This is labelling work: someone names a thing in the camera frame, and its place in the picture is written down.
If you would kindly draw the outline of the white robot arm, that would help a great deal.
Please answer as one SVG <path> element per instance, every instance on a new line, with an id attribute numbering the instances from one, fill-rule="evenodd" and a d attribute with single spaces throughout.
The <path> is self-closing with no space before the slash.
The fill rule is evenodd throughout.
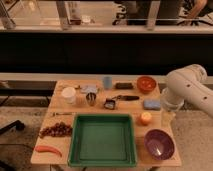
<path id="1" fill-rule="evenodd" d="M 213 90 L 203 84 L 206 79 L 205 68 L 198 64 L 169 72 L 160 96 L 162 107 L 176 111 L 187 101 L 213 118 Z"/>

